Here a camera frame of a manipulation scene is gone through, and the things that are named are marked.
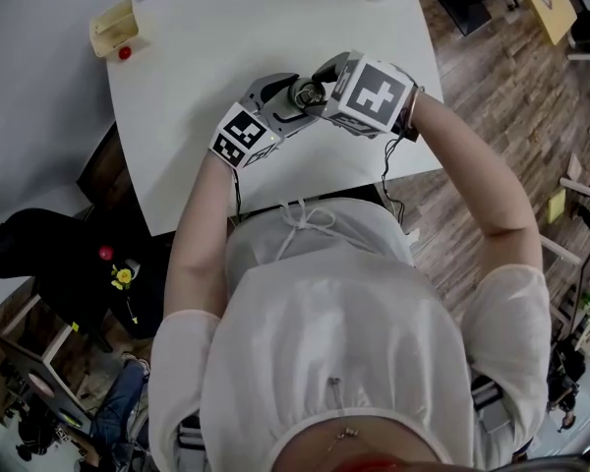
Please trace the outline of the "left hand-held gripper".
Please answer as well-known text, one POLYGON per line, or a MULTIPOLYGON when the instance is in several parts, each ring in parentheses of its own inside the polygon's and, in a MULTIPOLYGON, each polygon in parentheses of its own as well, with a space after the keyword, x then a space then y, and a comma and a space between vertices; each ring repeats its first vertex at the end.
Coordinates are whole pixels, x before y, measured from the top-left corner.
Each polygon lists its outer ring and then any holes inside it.
MULTIPOLYGON (((298 79, 296 73, 277 73, 256 79, 248 88, 248 106, 252 111, 260 111, 298 79)), ((208 149, 231 169, 243 169, 276 151, 283 144, 281 136, 295 135, 317 120, 299 108, 276 108, 272 131, 258 116, 236 102, 218 123, 208 149)))

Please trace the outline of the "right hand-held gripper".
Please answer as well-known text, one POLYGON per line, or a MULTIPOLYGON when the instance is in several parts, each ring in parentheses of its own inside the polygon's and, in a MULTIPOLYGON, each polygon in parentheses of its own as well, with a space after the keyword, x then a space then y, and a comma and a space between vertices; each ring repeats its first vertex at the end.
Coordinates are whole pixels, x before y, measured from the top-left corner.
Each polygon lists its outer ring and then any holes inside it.
POLYGON ((305 106, 308 116, 323 116, 356 136, 370 139, 390 134, 415 81, 395 65, 361 52, 341 52, 312 75, 312 80, 334 84, 327 100, 305 106))

